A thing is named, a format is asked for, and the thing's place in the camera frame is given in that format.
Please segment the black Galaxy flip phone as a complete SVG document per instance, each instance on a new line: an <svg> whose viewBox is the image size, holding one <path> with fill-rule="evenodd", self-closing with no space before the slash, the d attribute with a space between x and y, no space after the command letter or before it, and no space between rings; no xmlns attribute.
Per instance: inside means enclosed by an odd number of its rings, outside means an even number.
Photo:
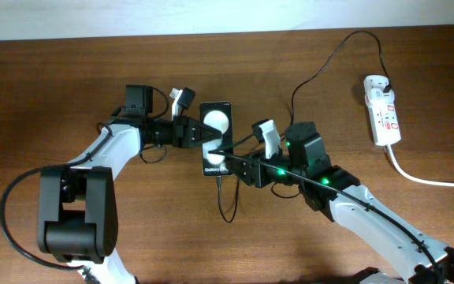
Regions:
<svg viewBox="0 0 454 284"><path fill-rule="evenodd" d="M214 139L202 145L203 176L230 176L227 169L226 157L211 154L210 151L228 146L233 142L232 105L228 101L205 102L199 106L200 121L219 131Z"/></svg>

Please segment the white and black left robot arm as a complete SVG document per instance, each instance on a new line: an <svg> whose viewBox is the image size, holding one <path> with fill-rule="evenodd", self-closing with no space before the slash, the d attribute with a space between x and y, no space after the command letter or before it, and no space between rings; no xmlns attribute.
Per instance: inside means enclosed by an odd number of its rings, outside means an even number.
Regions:
<svg viewBox="0 0 454 284"><path fill-rule="evenodd" d="M88 283L135 283L115 249L118 235L114 181L146 145L194 148L221 131L183 115L195 92L174 89L166 96L170 120L153 113L154 87L129 84L126 101L102 124L99 137L65 165L42 170L37 242Z"/></svg>

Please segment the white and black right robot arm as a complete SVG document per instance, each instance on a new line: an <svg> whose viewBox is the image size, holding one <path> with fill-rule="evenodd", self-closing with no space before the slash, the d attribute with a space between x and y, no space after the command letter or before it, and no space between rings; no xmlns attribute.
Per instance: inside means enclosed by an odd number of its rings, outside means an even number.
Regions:
<svg viewBox="0 0 454 284"><path fill-rule="evenodd" d="M288 154L263 150L228 158L246 185L297 185L307 205L350 230L382 256L406 283L454 282L454 248L415 228L382 204L360 180L326 154L312 122L285 130Z"/></svg>

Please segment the white USB charger adapter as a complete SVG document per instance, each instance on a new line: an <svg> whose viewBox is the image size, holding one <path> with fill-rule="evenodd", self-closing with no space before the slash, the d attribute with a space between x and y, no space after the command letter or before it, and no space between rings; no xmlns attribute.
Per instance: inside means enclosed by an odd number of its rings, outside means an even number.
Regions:
<svg viewBox="0 0 454 284"><path fill-rule="evenodd" d="M367 105L372 107L379 104L394 104L395 94L392 89L385 92L384 88L371 88L367 93Z"/></svg>

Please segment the white power strip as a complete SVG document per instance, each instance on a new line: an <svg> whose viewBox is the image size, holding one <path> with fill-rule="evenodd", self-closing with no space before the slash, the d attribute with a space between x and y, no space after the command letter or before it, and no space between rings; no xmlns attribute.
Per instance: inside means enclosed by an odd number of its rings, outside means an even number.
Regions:
<svg viewBox="0 0 454 284"><path fill-rule="evenodd" d="M389 79L381 75L369 75L364 81L365 103L370 117L373 140L376 146L388 146L400 141L400 124L396 116L394 104L367 105L366 93L371 88L384 88L387 92L391 88Z"/></svg>

